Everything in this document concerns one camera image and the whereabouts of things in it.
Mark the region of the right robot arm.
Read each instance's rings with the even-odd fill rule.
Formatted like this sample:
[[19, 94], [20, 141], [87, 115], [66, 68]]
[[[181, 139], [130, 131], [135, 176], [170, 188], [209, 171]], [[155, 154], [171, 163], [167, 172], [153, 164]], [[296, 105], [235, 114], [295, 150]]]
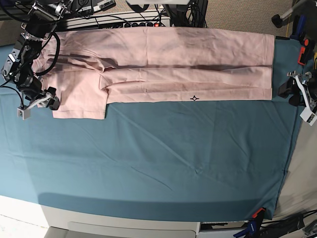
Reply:
[[[72, 2], [70, 0], [36, 0], [27, 14], [26, 19], [20, 19], [6, 10], [1, 9], [11, 18], [22, 23], [23, 32], [20, 34], [12, 52], [8, 55], [6, 63], [1, 69], [1, 75], [5, 82], [15, 85], [21, 100], [28, 100], [29, 105], [22, 104], [20, 109], [27, 110], [35, 105], [57, 110], [60, 102], [56, 96], [56, 89], [49, 87], [44, 89], [41, 76], [47, 74], [56, 64], [60, 39], [55, 33], [57, 25], [63, 21]], [[35, 73], [32, 65], [40, 56], [45, 43], [54, 37], [56, 40], [55, 56], [50, 67], [42, 72]]]

